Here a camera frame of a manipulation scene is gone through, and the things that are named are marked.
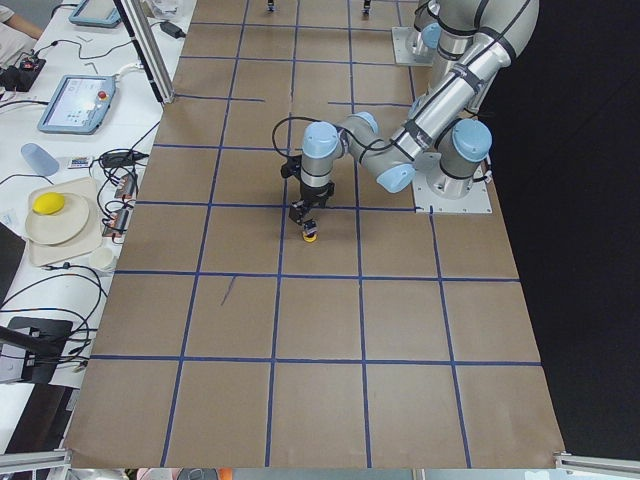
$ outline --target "white table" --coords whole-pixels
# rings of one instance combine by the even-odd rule
[[[172,20],[185,32],[188,31],[195,3],[196,0],[184,0],[181,15]],[[122,24],[114,29],[76,26],[68,21],[70,12],[71,10],[68,8],[58,9],[47,26],[44,35],[38,41],[36,50],[50,45],[54,40],[68,39],[83,44],[82,56],[88,57],[106,53],[110,48],[130,40]],[[150,19],[151,24],[156,22],[158,20]],[[152,32],[167,70],[173,78],[184,40],[168,36],[158,26],[152,27]],[[31,90],[26,93],[19,93],[11,100],[49,101],[63,75],[113,75],[123,66],[137,61],[137,54],[133,45],[118,48],[104,58],[80,60],[78,58],[78,46],[62,42],[55,47],[43,50],[40,57],[45,58],[47,63]],[[0,140],[0,180],[16,173],[34,173],[20,155],[20,148],[25,143],[36,143],[54,157],[98,156],[110,149],[130,148],[162,116],[162,106],[156,101],[146,75],[142,70],[131,71],[121,77],[110,111],[107,113],[103,124],[93,135],[45,134],[39,132],[36,126],[43,111],[44,107],[42,105],[26,104],[0,109],[0,131],[2,132]],[[151,132],[137,145],[136,149],[149,153],[155,133],[155,131]],[[61,164],[60,170],[49,178],[54,184],[57,184],[83,178],[88,174],[89,172],[86,169],[68,170],[66,165]],[[93,169],[93,174],[98,179],[104,178],[98,167]],[[47,185],[43,179],[21,177],[13,178],[1,185],[0,220],[19,235],[24,234],[23,224],[28,210],[28,195],[31,191]],[[112,199],[113,194],[113,187],[105,188],[102,203],[104,204],[104,202]],[[120,248],[109,239],[103,240],[103,245],[113,248],[116,254]],[[88,255],[74,258],[71,262],[87,265]],[[54,273],[58,272],[47,272],[32,266],[25,255],[8,295]],[[78,270],[77,273],[86,274],[89,272]],[[107,291],[111,284],[111,278],[111,275],[101,277],[103,286]],[[71,309],[86,314],[93,307],[96,298],[97,288],[94,285],[79,278],[67,277],[52,280],[42,287],[30,290],[28,294],[25,293],[17,297],[6,308],[49,306]],[[104,301],[101,302],[100,307],[89,321],[92,328],[98,327],[103,308]],[[6,326],[15,315],[18,314],[0,313],[0,325]],[[24,316],[72,319],[69,315],[50,311],[27,313]],[[74,326],[78,324],[78,320],[74,319]],[[77,344],[69,343],[65,353],[75,346]],[[91,346],[87,347],[82,355],[87,356],[90,351]],[[83,371],[78,372],[73,368],[65,367],[57,369],[51,383],[79,388],[82,384],[82,379]],[[32,384],[0,385],[0,452],[6,450],[32,389]]]

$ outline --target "yellow lemon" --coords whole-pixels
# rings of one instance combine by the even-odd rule
[[[64,207],[64,196],[49,192],[43,193],[33,202],[33,211],[40,215],[52,215],[59,212]]]

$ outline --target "white plate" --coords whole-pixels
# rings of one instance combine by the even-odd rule
[[[25,230],[29,238],[42,245],[55,245],[73,238],[89,219],[89,204],[84,197],[64,193],[64,207],[52,215],[40,215],[33,210],[27,215]]]

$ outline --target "black background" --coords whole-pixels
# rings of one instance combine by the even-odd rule
[[[541,0],[483,119],[574,455],[640,459],[640,2]]]

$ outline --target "person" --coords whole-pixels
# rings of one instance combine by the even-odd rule
[[[23,53],[29,53],[42,29],[13,10],[0,5],[0,67],[14,65]]]

